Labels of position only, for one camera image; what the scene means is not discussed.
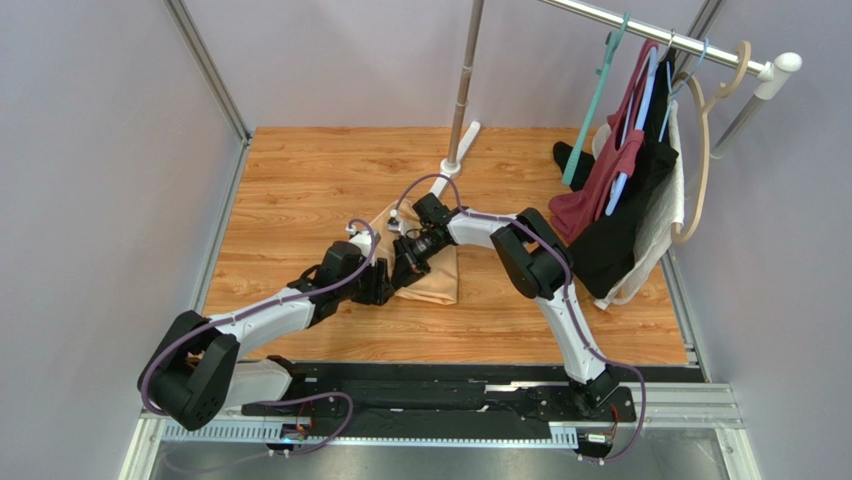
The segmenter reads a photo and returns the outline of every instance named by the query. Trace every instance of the gray floor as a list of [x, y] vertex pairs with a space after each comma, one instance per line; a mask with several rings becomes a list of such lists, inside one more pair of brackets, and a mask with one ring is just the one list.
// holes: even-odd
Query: gray floor
[[[164, 444], [179, 468], [227, 464], [263, 452], [260, 445]], [[646, 431], [629, 456], [603, 467], [578, 462], [573, 452], [509, 448], [339, 446], [304, 457], [263, 457], [206, 475], [178, 473], [158, 464], [152, 479], [726, 479], [713, 430]]]

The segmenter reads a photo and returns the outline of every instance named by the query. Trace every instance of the black garment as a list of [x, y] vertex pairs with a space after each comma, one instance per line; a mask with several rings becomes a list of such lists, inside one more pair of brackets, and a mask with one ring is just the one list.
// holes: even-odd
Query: black garment
[[[654, 86], [651, 92], [651, 104], [648, 108], [648, 117], [645, 120], [645, 132], [649, 133], [654, 140], [660, 137], [660, 129], [663, 126], [663, 119], [666, 115], [666, 107], [668, 106], [668, 77], [666, 75], [666, 64], [669, 68], [674, 69], [675, 51], [669, 49], [666, 58], [657, 66], [657, 73], [654, 76]], [[669, 143], [669, 130], [666, 128], [663, 133], [663, 143]], [[574, 149], [571, 145], [565, 142], [556, 142], [553, 145], [553, 160], [559, 165], [559, 171], [565, 172], [565, 166], [568, 164], [568, 157], [571, 156], [571, 151]], [[574, 171], [574, 178], [571, 179], [571, 190], [579, 191], [586, 185], [586, 180], [589, 179], [589, 174], [592, 172], [592, 167], [595, 165], [595, 157], [591, 154], [582, 152], [580, 159], [577, 162], [577, 169]]]
[[[627, 180], [615, 211], [586, 227], [568, 247], [574, 257], [572, 271], [595, 298], [606, 297], [612, 287], [633, 269], [636, 233], [648, 202], [654, 189], [671, 173], [677, 162], [678, 154], [669, 146], [668, 129], [663, 134], [663, 142], [658, 142], [668, 106], [667, 62], [674, 62], [674, 51], [669, 51], [657, 68], [645, 121], [645, 143], [636, 155], [636, 168]], [[565, 154], [566, 160], [568, 155], [570, 150]]]

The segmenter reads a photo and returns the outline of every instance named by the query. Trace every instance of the floor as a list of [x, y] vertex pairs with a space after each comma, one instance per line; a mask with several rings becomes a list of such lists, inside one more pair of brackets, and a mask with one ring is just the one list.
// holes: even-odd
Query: floor
[[[458, 179], [462, 201], [514, 213], [566, 187], [551, 159], [570, 129], [482, 131]], [[437, 171], [447, 128], [261, 128], [256, 132], [225, 234], [205, 314], [263, 299], [319, 263], [346, 238], [353, 217], [371, 220], [417, 177]], [[428, 182], [409, 198], [428, 191]], [[281, 337], [254, 357], [292, 360], [562, 363], [538, 308], [509, 282], [497, 255], [459, 247], [459, 303], [391, 299], [347, 302], [309, 330]], [[601, 311], [578, 286], [586, 321], [604, 354], [636, 364], [683, 364], [683, 342], [659, 266], [625, 306]]]

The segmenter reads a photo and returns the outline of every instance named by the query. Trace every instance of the clothing rack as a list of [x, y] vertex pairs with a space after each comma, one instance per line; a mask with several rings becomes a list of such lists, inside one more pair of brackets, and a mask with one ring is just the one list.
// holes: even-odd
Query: clothing rack
[[[624, 23], [623, 15], [619, 15], [587, 3], [573, 0], [539, 1], [611, 27], [621, 27]], [[721, 4], [724, 0], [708, 0], [708, 3], [713, 1], [717, 4]], [[470, 89], [470, 79], [473, 74], [473, 59], [476, 53], [476, 42], [479, 37], [479, 25], [482, 20], [484, 3], [485, 0], [473, 0], [464, 63], [462, 64], [459, 91], [456, 99], [455, 114], [453, 116], [453, 127], [450, 135], [450, 148], [447, 158], [441, 162], [441, 173], [451, 178], [455, 178], [460, 174], [461, 160], [464, 158], [467, 149], [479, 133], [479, 123], [473, 122], [471, 124], [471, 128], [469, 128], [465, 133], [464, 138], [461, 136], [465, 109], [467, 107], [468, 91]], [[702, 8], [703, 10], [707, 10], [707, 4], [705, 4]], [[718, 8], [713, 8], [712, 11], [716, 12], [718, 11]], [[627, 22], [626, 32], [656, 40], [663, 45], [668, 45], [669, 41], [671, 41], [671, 46], [673, 48], [691, 55], [701, 55], [704, 53], [703, 41], [681, 35], [676, 33], [673, 29], [656, 27], [631, 18]], [[739, 57], [737, 54], [731, 53], [727, 50], [722, 50], [712, 45], [707, 47], [704, 58], [705, 60], [718, 63], [729, 68], [737, 68], [739, 65]], [[754, 117], [763, 103], [767, 100], [771, 100], [775, 94], [778, 93], [778, 90], [781, 89], [790, 76], [797, 72], [801, 66], [802, 57], [795, 53], [781, 54], [773, 62], [760, 63], [749, 60], [747, 72], [760, 80], [761, 84], [757, 87], [757, 89], [755, 89], [753, 97], [743, 107], [737, 117], [733, 120], [733, 122], [731, 122], [714, 145], [711, 155], [712, 158], [718, 159], [724, 155], [726, 148], [734, 139], [736, 134]], [[432, 187], [432, 192], [436, 195], [440, 195], [444, 186], [445, 182], [443, 182], [442, 179], [439, 179], [435, 183], [435, 186]]]

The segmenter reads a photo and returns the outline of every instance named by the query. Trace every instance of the pink tank top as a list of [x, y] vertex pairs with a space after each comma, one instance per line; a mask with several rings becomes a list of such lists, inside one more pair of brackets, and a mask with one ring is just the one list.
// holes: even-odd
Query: pink tank top
[[[607, 123], [612, 129], [612, 134], [595, 160], [589, 179], [586, 180], [583, 189], [579, 192], [557, 195], [551, 198], [550, 203], [548, 203], [548, 207], [554, 215], [551, 223], [568, 243], [572, 243], [586, 227], [600, 218], [609, 201], [610, 186], [618, 177], [618, 174], [624, 172], [628, 177], [633, 175], [636, 154], [645, 139], [645, 133], [642, 130], [635, 130], [634, 125], [647, 76], [643, 75], [639, 84], [636, 83], [636, 80], [639, 79], [639, 75], [644, 70], [645, 57], [651, 47], [655, 45], [657, 43], [653, 40], [646, 40], [645, 44], [642, 45], [639, 60], [633, 70], [633, 75], [630, 77], [630, 83], [627, 84], [627, 91], [624, 93], [621, 106], [617, 112], [607, 117]], [[631, 118], [628, 119], [625, 117], [631, 97], [634, 99], [633, 113]], [[616, 139], [621, 140], [621, 132], [624, 128], [628, 129], [627, 138], [620, 147], [616, 147]]]

